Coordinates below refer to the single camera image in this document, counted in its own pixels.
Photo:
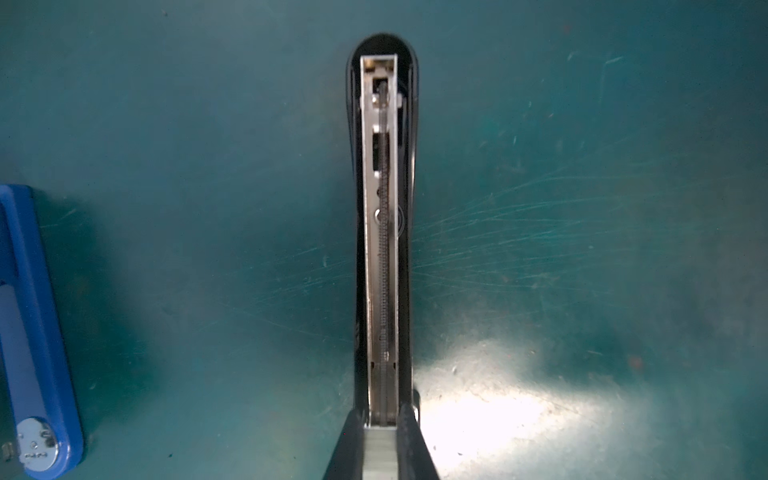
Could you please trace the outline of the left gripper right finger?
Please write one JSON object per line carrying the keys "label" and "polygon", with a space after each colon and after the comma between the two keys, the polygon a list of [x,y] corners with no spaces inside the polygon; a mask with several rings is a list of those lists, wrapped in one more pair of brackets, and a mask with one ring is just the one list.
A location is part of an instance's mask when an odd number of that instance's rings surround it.
{"label": "left gripper right finger", "polygon": [[396,428],[399,480],[439,480],[439,474],[423,438],[413,406],[400,407]]}

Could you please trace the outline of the silver staple strip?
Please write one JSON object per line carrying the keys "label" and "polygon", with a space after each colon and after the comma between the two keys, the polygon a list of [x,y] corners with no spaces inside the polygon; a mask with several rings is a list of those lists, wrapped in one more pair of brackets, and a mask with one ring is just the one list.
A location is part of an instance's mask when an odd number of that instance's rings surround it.
{"label": "silver staple strip", "polygon": [[397,480],[397,430],[394,427],[370,427],[363,436],[363,480]]}

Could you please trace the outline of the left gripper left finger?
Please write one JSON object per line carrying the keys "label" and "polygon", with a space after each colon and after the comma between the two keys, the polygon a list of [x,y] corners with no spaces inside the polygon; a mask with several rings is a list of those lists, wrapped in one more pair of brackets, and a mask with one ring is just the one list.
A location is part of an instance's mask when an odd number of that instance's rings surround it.
{"label": "left gripper left finger", "polygon": [[324,480],[361,480],[363,477],[365,412],[352,409],[342,427]]}

